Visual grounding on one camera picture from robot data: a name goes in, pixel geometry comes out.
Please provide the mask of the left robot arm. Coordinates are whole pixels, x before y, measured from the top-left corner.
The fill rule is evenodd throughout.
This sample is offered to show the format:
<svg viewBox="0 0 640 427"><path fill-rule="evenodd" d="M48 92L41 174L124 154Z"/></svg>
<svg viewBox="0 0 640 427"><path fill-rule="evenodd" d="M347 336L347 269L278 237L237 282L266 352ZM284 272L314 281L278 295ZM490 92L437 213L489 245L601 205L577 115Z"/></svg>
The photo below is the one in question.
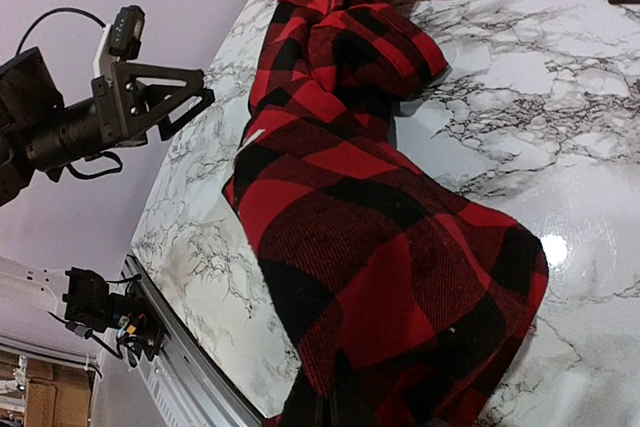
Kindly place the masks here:
<svg viewBox="0 0 640 427"><path fill-rule="evenodd" d="M89 97L66 105L40 50L30 48L1 67L1 204L11 206L34 180L62 187L78 180L81 187L38 203L60 216L49 223L62 243L54 252L79 246L82 228L91 246L100 233L114 240L118 227L132 235L158 168L138 166L119 187L120 153L145 146L151 130L170 140L213 101L200 69L110 56L99 60ZM1 295L48 313L83 338L118 328L124 317L141 321L149 342L159 336L143 301L111 293L108 281L86 268L27 267L3 257Z"/></svg>

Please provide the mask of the red black plaid shirt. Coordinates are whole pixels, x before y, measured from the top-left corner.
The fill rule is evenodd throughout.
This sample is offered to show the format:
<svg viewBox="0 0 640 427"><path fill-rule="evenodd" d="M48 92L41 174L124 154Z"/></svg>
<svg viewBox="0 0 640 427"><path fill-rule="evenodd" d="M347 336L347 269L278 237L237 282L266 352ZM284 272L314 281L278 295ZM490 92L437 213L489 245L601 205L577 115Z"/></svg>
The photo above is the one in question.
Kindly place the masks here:
<svg viewBox="0 0 640 427"><path fill-rule="evenodd" d="M278 0L224 187L301 362L269 426L471 426L526 336L540 240L388 138L446 69L391 0Z"/></svg>

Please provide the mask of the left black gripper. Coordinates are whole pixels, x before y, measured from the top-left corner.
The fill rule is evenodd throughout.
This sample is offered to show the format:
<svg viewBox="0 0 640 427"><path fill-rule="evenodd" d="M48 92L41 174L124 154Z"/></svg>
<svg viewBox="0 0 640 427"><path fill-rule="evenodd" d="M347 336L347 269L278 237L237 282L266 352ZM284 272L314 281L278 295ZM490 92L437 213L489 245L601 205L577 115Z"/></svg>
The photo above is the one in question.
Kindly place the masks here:
<svg viewBox="0 0 640 427"><path fill-rule="evenodd" d="M148 144L147 131L156 127L167 141L194 120L214 101L214 92L204 85L204 72L131 62L112 65L115 105L123 140L115 133L102 135L98 102L111 100L114 88L101 76L91 82L93 96L69 107L56 109L48 118L23 132L25 153L31 166L50 180L60 180L62 171L88 181L123 170L113 148L134 148ZM73 163L110 159L116 165L87 174Z"/></svg>

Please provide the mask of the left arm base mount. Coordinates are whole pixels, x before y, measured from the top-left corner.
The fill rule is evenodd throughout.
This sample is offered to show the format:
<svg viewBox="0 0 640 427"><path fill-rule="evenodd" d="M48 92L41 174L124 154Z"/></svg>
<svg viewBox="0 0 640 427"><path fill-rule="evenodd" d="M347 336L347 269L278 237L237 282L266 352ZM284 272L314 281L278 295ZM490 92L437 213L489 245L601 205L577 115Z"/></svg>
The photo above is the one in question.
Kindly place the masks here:
<svg viewBox="0 0 640 427"><path fill-rule="evenodd" d="M64 272L59 319L75 335L98 343L132 369L158 356L166 329L144 290L142 275L107 281L96 272L73 267Z"/></svg>

